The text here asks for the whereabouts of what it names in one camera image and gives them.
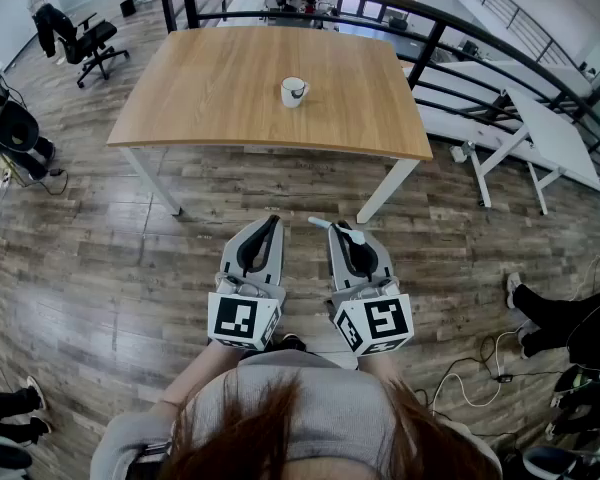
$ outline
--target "wooden floor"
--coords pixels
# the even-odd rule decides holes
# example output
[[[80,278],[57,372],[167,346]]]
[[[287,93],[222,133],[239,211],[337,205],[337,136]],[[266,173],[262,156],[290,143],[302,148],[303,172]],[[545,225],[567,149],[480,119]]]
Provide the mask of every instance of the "wooden floor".
[[[12,185],[0,205],[0,365],[14,386],[28,374],[37,377],[56,428],[30,448],[38,479],[87,478],[107,422],[149,407],[202,350],[207,292],[223,246],[255,219],[277,213],[286,226],[289,298],[278,330],[298,333],[314,352],[347,360],[322,306],[329,294],[325,233],[307,217],[353,222],[393,163],[289,149],[155,149],[151,161],[185,209],[171,217],[122,155],[105,147],[166,35],[160,4],[126,21],[115,6],[101,5],[119,28],[112,44],[131,53],[130,61],[113,62],[108,82],[94,75],[79,90],[78,68],[50,63],[37,43],[8,73],[55,141],[56,166],[70,173],[62,196]],[[524,320],[504,305],[507,273],[521,271],[542,294],[568,297],[600,251],[599,194],[560,179],[545,192],[550,214],[542,217],[526,168],[505,161],[489,175],[494,208],[488,211],[477,204],[470,164],[454,164],[446,144],[432,147],[435,160],[421,164],[366,226],[387,246],[411,295],[416,336],[397,357],[410,385],[430,399],[453,360],[477,357],[485,336]],[[565,357],[553,351],[522,361],[515,337],[500,341],[500,362],[511,373],[562,369]],[[493,359],[490,365],[495,368]],[[497,388],[475,363],[454,371],[477,403]],[[467,406],[452,379],[437,408],[475,433],[518,431],[525,442],[550,418],[555,379],[515,378],[482,409]]]

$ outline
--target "office chair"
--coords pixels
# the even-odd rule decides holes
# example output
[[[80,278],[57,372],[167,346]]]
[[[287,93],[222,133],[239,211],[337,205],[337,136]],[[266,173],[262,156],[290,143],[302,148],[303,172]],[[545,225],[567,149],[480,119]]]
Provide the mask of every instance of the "office chair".
[[[117,34],[118,29],[108,21],[102,20],[96,23],[93,27],[89,27],[89,20],[96,15],[94,12],[87,19],[81,21],[78,24],[78,28],[82,25],[84,27],[82,37],[67,41],[62,37],[58,39],[64,46],[64,51],[67,56],[67,62],[69,64],[80,64],[84,59],[88,59],[82,66],[82,75],[78,79],[78,87],[82,89],[84,83],[82,80],[91,72],[93,68],[98,66],[102,72],[102,78],[109,80],[109,74],[104,70],[102,61],[117,57],[118,55],[124,55],[126,59],[129,58],[129,52],[127,50],[115,51],[112,46],[106,47],[105,41],[111,39]]]

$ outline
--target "white cube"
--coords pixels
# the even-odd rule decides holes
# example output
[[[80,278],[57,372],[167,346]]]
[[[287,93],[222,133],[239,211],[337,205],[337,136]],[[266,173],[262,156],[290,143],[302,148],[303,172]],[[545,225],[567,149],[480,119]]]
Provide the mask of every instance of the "white cube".
[[[209,293],[207,335],[223,345],[264,350],[280,320],[278,299]]]
[[[334,323],[356,356],[395,350],[414,335],[408,295],[344,301]]]

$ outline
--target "coffee mug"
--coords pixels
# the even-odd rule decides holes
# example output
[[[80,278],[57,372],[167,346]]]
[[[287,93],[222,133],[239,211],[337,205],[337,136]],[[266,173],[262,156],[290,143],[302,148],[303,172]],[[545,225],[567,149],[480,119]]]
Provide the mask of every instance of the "coffee mug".
[[[295,108],[305,98],[309,92],[309,84],[301,78],[294,76],[285,78],[280,86],[282,93],[282,103],[285,107]]]

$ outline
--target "white desk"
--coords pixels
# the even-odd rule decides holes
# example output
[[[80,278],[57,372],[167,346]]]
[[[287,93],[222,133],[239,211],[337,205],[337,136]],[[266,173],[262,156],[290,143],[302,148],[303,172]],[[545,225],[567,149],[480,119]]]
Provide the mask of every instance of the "white desk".
[[[575,126],[515,89],[508,87],[505,92],[518,110],[523,125],[482,164],[478,160],[475,150],[470,152],[465,150],[470,155],[476,171],[483,205],[491,208],[491,197],[485,176],[527,137],[531,138],[533,147],[540,156],[555,165],[549,174],[538,180],[533,165],[531,162],[527,162],[543,215],[547,214],[547,205],[542,189],[563,174],[569,173],[585,178],[600,190],[600,179]]]

